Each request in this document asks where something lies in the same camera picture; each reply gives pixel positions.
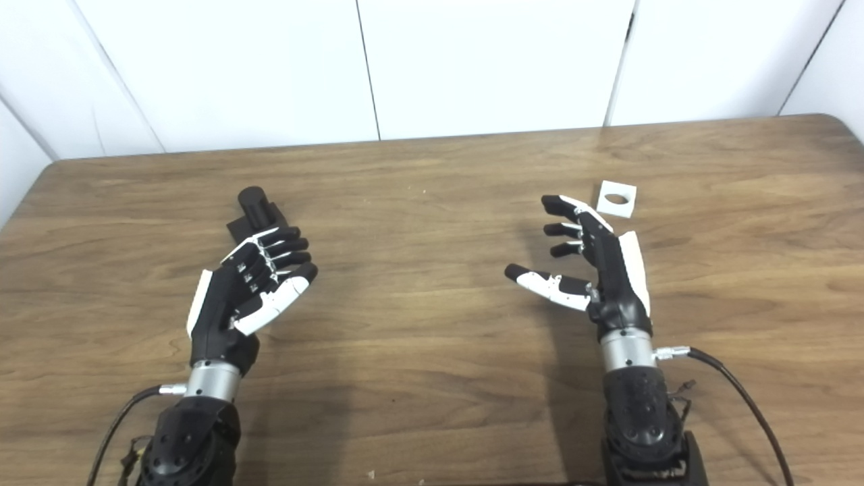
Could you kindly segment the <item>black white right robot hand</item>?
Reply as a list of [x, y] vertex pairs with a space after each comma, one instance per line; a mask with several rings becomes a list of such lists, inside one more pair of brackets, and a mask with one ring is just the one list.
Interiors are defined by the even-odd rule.
[[627, 329], [653, 336], [645, 267], [636, 234], [615, 234], [593, 207], [574, 198], [546, 194], [541, 203], [549, 215], [567, 219], [544, 225], [547, 236], [569, 239], [550, 248], [550, 255], [580, 255], [595, 268], [597, 280], [553, 275], [517, 264], [507, 265], [505, 276], [550, 302], [586, 312], [597, 326], [598, 338]]

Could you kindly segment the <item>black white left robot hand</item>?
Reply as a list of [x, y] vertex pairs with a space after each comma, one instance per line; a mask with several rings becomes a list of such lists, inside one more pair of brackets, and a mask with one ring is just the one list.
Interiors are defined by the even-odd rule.
[[317, 277], [298, 227], [273, 227], [243, 239], [215, 270], [204, 270], [186, 332], [190, 366], [225, 362], [245, 376], [257, 361], [256, 334], [277, 320]]

